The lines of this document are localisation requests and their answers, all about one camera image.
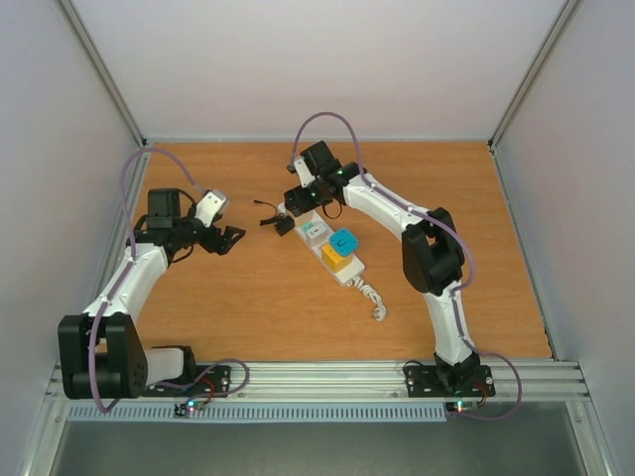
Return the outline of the yellow cube plug adapter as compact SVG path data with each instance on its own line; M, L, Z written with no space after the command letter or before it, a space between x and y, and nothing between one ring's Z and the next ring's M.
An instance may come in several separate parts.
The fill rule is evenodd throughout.
M340 254L329 242L321 247L321 260L334 274L343 271L352 263L353 254L344 256Z

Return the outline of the left small circuit board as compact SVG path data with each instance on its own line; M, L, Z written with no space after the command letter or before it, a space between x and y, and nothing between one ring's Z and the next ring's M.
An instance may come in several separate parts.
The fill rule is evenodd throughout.
M190 417L196 412L202 411L206 406L203 401L186 401L181 404L174 404L173 415L177 418Z

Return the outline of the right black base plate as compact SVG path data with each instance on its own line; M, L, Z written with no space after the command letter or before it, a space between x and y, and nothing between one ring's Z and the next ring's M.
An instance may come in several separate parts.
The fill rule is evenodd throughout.
M402 367L410 398L476 398L496 395L491 369L476 354L450 365L435 356L435 363L407 361Z

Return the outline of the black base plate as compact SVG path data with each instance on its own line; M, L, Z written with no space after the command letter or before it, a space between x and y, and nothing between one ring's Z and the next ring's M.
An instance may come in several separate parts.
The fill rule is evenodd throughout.
M144 398L186 398L196 395L208 396L212 388L214 396L219 397L221 393L227 392L231 384L231 367L220 365L207 371L205 375L195 384L193 379L179 383L178 388L154 385L144 390Z
M496 395L491 369L476 354L450 365L435 356L435 363L407 361L402 367L410 398L476 398Z

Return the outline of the aluminium frame post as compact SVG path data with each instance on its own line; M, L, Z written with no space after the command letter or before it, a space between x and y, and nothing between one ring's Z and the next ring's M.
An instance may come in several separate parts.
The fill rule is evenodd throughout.
M558 46L562 36L569 27L569 24L581 5L581 0L566 0L560 7L547 33L541 40L536 53L532 57L520 84L516 88L501 119L495 127L491 138L488 140L488 148L492 154L496 152L498 144L501 142L515 116L520 111L521 106L532 91L536 81L543 69L546 67L548 60Z
M110 100L123 120L134 142L138 146L144 147L147 144L147 141L143 136L137 121L133 117L133 114L130 111L123 95L116 85L106 62L100 54L96 42L83 22L78 9L70 0L57 0L56 4L60 8L61 13L78 41L80 48L90 62L91 67L93 68L100 83L105 88Z

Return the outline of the blue cube plug adapter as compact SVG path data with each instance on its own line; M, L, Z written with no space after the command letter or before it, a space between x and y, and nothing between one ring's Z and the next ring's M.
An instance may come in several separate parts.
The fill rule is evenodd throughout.
M342 255L354 253L358 248L358 239L346 228L340 228L333 232L328 242Z

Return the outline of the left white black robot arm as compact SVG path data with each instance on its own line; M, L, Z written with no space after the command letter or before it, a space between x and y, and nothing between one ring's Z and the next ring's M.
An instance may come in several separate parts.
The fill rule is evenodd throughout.
M123 257L99 296L80 314L59 324L63 391L71 400L135 399L150 387L193 392L203 374L185 345L144 349L136 322L159 278L195 247L223 256L244 237L244 230L219 220L229 204L214 189L181 207L186 192L155 188L148 210L132 229Z

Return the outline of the aluminium front rail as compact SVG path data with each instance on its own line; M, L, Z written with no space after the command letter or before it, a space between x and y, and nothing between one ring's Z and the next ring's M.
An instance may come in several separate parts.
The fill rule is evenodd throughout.
M486 358L496 394L487 402L588 402L590 393L576 362L520 359L514 369ZM235 402L406 401L409 387L401 361L249 362L246 387L224 399Z

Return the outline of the right aluminium frame post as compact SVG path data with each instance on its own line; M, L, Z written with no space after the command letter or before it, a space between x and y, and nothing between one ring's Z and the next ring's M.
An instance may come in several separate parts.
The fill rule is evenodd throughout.
M492 154L496 152L498 144L501 142L515 116L520 111L521 106L532 91L536 81L543 69L546 67L548 60L558 46L562 36L569 27L569 24L581 5L581 0L566 0L560 7L547 33L541 40L536 53L532 57L520 84L516 88L501 119L495 127L491 138L488 140L488 148Z

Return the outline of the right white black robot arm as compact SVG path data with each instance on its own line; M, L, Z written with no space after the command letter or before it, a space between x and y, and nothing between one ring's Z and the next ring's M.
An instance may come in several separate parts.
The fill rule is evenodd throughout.
M299 184L284 193L286 210L299 217L333 201L384 226L401 243L402 268L423 295L435 333L436 380L447 395L469 386L480 357L469 336L461 290L464 264L473 263L449 212L415 205L356 163L310 169L301 158L287 165Z

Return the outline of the white power strip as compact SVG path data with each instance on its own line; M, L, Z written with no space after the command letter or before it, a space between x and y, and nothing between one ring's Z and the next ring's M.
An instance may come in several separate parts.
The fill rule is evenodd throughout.
M358 240L346 228L334 230L316 211L294 217L283 203L277 205L281 213L289 215L294 231L330 275L341 285L357 289L373 303L373 318L383 321L387 307L380 294L362 277L365 265L356 256Z

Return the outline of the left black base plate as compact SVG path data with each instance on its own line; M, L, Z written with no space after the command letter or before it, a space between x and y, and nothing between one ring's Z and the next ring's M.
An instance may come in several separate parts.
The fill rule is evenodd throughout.
M231 367L220 365L207 371L205 375L195 384L193 379L179 383L178 388L154 385L144 390L144 398L186 398L196 395L208 396L212 388L214 396L219 397L221 393L227 392L231 384Z

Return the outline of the left aluminium frame post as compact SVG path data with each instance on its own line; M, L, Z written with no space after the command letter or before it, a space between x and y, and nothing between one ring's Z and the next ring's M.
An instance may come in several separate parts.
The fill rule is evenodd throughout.
M133 117L133 114L130 111L123 95L116 85L106 62L100 54L96 42L83 22L78 9L70 0L57 0L56 4L60 8L61 13L78 41L80 48L90 62L91 67L93 68L100 83L105 88L110 100L123 120L134 142L138 146L144 147L147 144L147 141L143 136L137 121Z

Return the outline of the black power adapter with cable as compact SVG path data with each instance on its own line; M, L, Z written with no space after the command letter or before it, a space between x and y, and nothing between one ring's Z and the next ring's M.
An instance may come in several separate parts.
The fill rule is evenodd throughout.
M253 199L252 202L258 205L267 205L274 211L271 217L259 221L260 227L273 226L279 236L284 236L295 228L294 218L286 212L281 212L273 203L259 199Z

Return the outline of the white grey plug adapter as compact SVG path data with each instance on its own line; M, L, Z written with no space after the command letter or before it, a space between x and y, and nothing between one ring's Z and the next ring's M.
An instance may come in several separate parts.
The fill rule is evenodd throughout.
M322 243L327 238L328 228L323 221L307 222L302 227L306 242L310 247Z

